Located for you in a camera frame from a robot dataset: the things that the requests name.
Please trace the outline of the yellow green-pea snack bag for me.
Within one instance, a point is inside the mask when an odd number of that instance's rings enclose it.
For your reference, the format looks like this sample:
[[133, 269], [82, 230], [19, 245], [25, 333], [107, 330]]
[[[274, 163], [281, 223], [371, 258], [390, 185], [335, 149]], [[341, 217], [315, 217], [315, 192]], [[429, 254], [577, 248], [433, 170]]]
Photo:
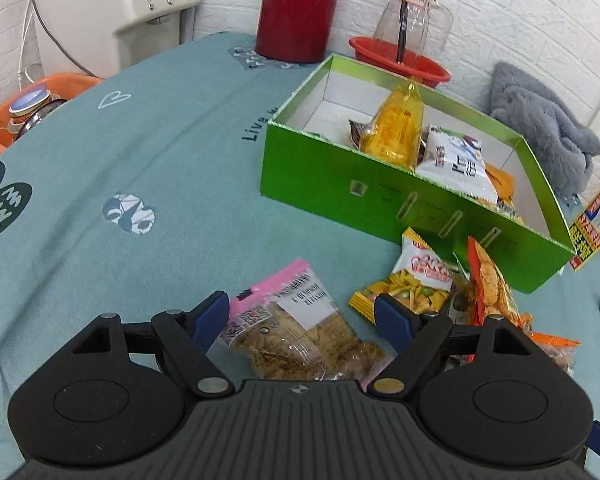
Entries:
[[375, 300], [387, 294], [416, 314], [439, 312], [453, 287], [453, 275], [443, 260], [412, 229], [401, 236], [401, 255], [388, 278], [357, 290], [349, 306], [375, 322]]

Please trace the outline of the red orange chip bag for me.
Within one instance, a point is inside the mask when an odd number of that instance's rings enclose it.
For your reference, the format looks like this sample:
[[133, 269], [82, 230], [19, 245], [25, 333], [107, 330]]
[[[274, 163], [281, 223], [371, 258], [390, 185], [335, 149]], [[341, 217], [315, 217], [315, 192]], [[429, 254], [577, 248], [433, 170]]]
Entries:
[[491, 315], [501, 315], [521, 330], [531, 330], [532, 316], [520, 313], [512, 291], [500, 269], [486, 250], [468, 237], [467, 255], [470, 267], [470, 319], [480, 326]]

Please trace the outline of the pink-topped brown snack bag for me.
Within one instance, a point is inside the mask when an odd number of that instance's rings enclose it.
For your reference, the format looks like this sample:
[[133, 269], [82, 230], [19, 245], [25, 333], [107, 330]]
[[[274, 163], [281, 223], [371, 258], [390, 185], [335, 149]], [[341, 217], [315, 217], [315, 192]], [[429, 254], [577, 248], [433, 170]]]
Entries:
[[302, 259], [235, 297], [218, 341], [248, 356], [268, 380], [364, 384], [388, 360], [379, 344], [358, 338]]

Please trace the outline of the orange-edged clear snack bag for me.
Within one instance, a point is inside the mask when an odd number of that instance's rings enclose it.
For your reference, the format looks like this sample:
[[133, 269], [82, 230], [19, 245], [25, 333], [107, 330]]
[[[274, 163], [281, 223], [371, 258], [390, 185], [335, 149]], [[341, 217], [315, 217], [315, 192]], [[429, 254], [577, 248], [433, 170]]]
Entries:
[[580, 341], [538, 332], [526, 335], [539, 346], [565, 373], [573, 376], [574, 360]]

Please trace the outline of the teal patterned tablecloth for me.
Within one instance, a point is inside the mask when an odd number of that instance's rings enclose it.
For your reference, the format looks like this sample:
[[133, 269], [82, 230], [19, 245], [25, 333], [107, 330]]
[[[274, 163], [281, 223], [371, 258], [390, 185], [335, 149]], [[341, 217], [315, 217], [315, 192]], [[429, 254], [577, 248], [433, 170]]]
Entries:
[[520, 304], [582, 339], [570, 377], [503, 321], [452, 328], [404, 401], [268, 380], [215, 339], [229, 393], [166, 374], [151, 319], [302, 259], [339, 307], [400, 242], [260, 191], [268, 122], [317, 66], [219, 34], [124, 70], [0, 156], [0, 479], [582, 479], [600, 434], [600, 266]]

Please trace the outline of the orange flat snack packet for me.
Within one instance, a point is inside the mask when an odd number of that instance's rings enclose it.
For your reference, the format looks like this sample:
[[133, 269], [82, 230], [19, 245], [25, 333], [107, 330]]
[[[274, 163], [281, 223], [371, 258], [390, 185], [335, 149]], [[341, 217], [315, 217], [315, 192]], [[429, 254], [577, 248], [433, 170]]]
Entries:
[[486, 174], [498, 194], [498, 200], [507, 206], [514, 206], [515, 178], [508, 172], [490, 164], [486, 165]]

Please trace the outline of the white snack bag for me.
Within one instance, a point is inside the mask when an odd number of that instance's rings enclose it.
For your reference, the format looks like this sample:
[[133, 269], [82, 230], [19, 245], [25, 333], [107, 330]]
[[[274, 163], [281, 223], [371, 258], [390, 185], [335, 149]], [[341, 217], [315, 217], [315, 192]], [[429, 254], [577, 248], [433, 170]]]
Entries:
[[498, 193], [486, 173], [481, 143], [454, 131], [430, 125], [416, 174], [450, 190], [496, 204]]

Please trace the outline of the green cardboard box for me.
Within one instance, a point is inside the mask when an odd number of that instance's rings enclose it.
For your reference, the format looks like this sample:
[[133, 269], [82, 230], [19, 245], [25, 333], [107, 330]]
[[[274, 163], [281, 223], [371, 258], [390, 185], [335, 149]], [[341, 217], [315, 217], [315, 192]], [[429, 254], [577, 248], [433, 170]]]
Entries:
[[369, 122], [403, 78], [333, 54], [268, 122], [260, 191], [389, 242], [414, 229], [448, 261], [473, 237], [508, 284], [534, 292], [574, 255], [568, 226], [522, 136], [478, 110], [422, 87], [424, 123], [466, 134], [515, 179], [513, 217], [414, 172], [355, 150], [351, 122]]

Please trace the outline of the yellow corn snack bag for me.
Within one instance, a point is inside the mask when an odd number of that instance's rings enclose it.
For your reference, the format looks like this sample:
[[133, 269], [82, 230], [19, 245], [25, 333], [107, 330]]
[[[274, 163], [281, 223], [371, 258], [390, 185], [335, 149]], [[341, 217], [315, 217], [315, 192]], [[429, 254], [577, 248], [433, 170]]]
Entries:
[[407, 79], [391, 91], [361, 134], [360, 150], [388, 164], [414, 170], [423, 120], [424, 102], [418, 82]]

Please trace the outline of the yellow red printed carton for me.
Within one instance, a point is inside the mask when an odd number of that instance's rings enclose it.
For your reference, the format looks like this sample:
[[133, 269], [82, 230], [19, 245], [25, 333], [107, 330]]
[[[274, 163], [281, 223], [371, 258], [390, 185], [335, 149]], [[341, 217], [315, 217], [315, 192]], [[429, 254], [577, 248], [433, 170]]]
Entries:
[[577, 271], [600, 251], [600, 190], [571, 222], [569, 234], [574, 247], [570, 266]]

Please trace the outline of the grey fluffy blanket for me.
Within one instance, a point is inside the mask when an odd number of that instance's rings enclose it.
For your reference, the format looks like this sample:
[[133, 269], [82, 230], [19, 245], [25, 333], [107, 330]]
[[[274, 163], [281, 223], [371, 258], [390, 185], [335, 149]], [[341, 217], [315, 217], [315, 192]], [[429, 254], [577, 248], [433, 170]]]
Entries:
[[600, 139], [546, 84], [513, 64], [496, 63], [489, 115], [526, 140], [555, 194], [585, 191]]

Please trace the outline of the red plastic basket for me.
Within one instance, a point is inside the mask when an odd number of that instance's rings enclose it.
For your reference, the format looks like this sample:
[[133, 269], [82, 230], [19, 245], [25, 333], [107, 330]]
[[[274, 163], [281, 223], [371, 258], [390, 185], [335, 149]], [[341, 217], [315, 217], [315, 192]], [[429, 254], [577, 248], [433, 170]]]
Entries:
[[443, 66], [410, 50], [404, 52], [400, 63], [396, 62], [398, 47], [391, 42], [357, 36], [349, 39], [349, 46], [358, 61], [406, 78], [415, 78], [430, 88], [447, 84], [451, 80], [451, 74]]

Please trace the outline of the clear glass pitcher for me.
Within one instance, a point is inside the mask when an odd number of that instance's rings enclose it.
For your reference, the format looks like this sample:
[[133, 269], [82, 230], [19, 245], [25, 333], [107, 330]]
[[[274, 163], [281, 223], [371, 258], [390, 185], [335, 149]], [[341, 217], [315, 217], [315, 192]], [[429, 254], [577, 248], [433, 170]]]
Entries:
[[[406, 0], [408, 26], [406, 50], [426, 58], [442, 55], [448, 42], [454, 16], [439, 0]], [[388, 0], [376, 26], [374, 39], [398, 43], [400, 0]]]

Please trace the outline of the black chopsticks in pitcher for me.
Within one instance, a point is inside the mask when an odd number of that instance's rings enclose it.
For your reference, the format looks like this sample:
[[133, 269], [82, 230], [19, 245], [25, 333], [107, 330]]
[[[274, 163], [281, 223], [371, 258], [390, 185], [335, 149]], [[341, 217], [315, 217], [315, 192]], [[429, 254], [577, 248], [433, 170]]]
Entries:
[[408, 2], [406, 0], [400, 0], [399, 32], [398, 32], [398, 43], [396, 44], [396, 62], [399, 64], [403, 63], [404, 54], [405, 54], [405, 50], [406, 50], [407, 26], [408, 26]]

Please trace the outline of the red thermos jug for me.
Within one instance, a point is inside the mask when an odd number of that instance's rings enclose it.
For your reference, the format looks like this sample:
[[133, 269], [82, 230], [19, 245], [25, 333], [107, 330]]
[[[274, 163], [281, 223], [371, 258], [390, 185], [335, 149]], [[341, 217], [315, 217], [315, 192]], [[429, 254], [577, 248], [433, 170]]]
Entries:
[[262, 0], [258, 55], [313, 64], [324, 60], [337, 0]]

